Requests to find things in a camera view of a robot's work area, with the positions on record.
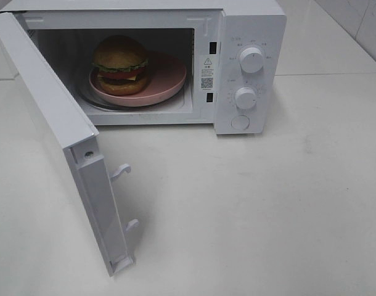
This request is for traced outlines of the white round door-release button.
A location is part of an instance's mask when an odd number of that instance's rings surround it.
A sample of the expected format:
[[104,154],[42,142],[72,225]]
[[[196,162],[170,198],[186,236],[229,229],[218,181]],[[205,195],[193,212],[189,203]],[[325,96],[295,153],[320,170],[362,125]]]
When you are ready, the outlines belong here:
[[231,120],[231,126],[235,130],[246,130],[250,125],[250,119],[245,115],[239,115]]

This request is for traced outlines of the pink plate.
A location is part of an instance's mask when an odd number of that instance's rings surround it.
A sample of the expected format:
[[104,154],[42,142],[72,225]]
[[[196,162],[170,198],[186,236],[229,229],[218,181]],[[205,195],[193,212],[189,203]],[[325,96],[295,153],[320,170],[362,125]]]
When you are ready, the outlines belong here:
[[149,64],[136,79],[124,80],[119,86],[142,83],[142,88],[133,94],[110,94],[102,87],[98,69],[89,74],[89,85],[96,97],[108,104],[121,107],[144,107],[163,102],[183,87],[187,76],[185,64],[176,57],[158,51],[149,52]]

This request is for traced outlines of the burger with lettuce tomato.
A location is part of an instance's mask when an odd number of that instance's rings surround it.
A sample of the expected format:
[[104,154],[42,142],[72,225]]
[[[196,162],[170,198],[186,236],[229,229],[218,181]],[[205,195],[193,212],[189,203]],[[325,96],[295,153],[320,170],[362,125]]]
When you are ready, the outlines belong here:
[[107,94],[125,96],[138,93],[147,84],[149,53],[135,39],[109,36],[94,50],[92,64],[97,80]]

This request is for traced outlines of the white lower microwave knob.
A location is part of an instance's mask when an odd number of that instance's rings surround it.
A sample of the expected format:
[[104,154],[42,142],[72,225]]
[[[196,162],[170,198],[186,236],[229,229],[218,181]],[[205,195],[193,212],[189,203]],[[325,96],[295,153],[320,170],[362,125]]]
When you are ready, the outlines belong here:
[[256,104],[256,93],[249,87],[239,88],[235,92],[235,103],[238,109],[248,110]]

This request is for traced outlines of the white microwave knob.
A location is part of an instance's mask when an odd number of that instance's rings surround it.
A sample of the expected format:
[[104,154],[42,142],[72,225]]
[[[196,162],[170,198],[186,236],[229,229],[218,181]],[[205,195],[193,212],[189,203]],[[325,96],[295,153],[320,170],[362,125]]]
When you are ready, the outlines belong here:
[[238,55],[241,69],[246,73],[256,73],[264,66],[264,52],[258,46],[246,46]]
[[235,103],[238,109],[248,110],[256,104],[256,93],[249,87],[239,88],[235,92]]

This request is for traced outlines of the white microwave oven body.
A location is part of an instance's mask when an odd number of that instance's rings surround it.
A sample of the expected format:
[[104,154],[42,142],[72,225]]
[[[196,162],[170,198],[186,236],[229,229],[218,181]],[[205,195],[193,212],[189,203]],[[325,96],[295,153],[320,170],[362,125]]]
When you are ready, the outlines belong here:
[[[95,127],[211,123],[217,134],[263,130],[287,21],[275,1],[11,1],[0,10],[5,12],[25,28]],[[184,110],[106,111],[80,99],[93,93],[95,48],[115,35],[185,64]],[[264,66],[256,73],[244,72],[239,63],[239,53],[250,45],[264,52]],[[235,103],[235,92],[243,87],[256,93],[248,110]],[[239,115],[250,119],[246,130],[231,126]]]

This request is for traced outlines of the white upper microwave knob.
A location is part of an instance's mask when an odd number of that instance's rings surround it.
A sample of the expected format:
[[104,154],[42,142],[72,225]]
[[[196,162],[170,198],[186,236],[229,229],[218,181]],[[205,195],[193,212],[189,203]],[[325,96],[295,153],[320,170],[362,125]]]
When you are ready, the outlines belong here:
[[246,73],[256,73],[264,66],[264,52],[258,46],[246,46],[238,55],[241,69]]

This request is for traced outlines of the glass microwave turntable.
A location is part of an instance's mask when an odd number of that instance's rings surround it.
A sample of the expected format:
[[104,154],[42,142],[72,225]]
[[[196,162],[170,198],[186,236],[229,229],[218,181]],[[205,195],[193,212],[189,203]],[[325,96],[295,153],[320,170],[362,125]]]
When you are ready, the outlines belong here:
[[105,100],[101,99],[98,95],[89,92],[87,94],[80,94],[80,99],[85,103],[106,111],[127,111],[127,112],[164,112],[164,111],[175,111],[175,110],[184,110],[185,109],[185,99],[184,99],[184,90],[180,90],[173,97],[159,102],[157,104],[140,106],[140,107],[127,107],[115,105]]

